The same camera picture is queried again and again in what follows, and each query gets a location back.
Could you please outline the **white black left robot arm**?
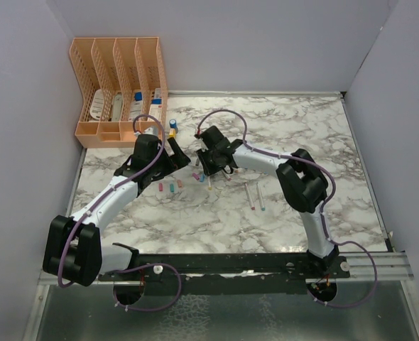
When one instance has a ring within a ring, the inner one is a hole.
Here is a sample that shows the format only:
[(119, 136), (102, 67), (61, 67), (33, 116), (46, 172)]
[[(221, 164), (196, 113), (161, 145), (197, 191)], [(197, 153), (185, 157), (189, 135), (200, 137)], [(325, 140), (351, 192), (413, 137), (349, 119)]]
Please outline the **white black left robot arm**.
[(135, 249), (114, 243), (102, 246), (101, 233), (113, 219), (151, 183), (190, 163), (177, 141), (163, 142), (154, 135), (138, 136), (133, 153), (114, 171), (109, 184), (96, 198), (69, 217), (56, 216), (50, 223), (43, 257), (43, 271), (67, 286), (89, 286), (100, 274), (115, 271), (128, 281), (138, 274)]

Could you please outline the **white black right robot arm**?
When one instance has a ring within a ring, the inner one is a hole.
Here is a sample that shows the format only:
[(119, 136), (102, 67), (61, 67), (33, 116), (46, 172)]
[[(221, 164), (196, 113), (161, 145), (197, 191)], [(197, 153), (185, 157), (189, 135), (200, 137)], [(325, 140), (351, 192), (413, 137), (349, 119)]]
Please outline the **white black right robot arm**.
[(243, 168), (277, 178), (286, 202), (303, 221), (310, 273), (324, 278), (333, 271), (339, 250), (332, 242), (325, 217), (328, 182), (306, 150), (277, 154), (247, 146), (241, 139), (229, 141), (215, 126), (197, 132), (195, 137), (202, 142), (197, 156), (205, 175), (220, 171), (231, 174)]

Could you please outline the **teal cap marker pen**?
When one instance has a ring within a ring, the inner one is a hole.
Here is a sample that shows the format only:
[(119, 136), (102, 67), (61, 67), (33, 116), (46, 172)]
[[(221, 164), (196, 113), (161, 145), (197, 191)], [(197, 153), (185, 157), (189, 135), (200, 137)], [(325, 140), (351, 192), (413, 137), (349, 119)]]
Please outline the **teal cap marker pen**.
[(256, 184), (256, 191), (257, 191), (261, 211), (265, 211), (266, 206), (265, 206), (264, 199), (263, 199), (262, 189), (261, 189), (261, 186), (260, 186), (259, 183)]

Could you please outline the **pink cap marker pen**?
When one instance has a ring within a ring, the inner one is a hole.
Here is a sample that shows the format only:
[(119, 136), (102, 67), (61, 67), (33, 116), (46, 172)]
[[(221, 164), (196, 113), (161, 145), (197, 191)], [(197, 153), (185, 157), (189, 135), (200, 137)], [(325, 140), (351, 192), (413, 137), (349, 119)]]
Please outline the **pink cap marker pen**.
[(256, 209), (255, 204), (254, 204), (254, 201), (253, 201), (248, 183), (244, 183), (244, 189), (245, 189), (245, 192), (246, 192), (247, 200), (249, 202), (249, 207), (251, 208), (251, 210), (255, 210)]

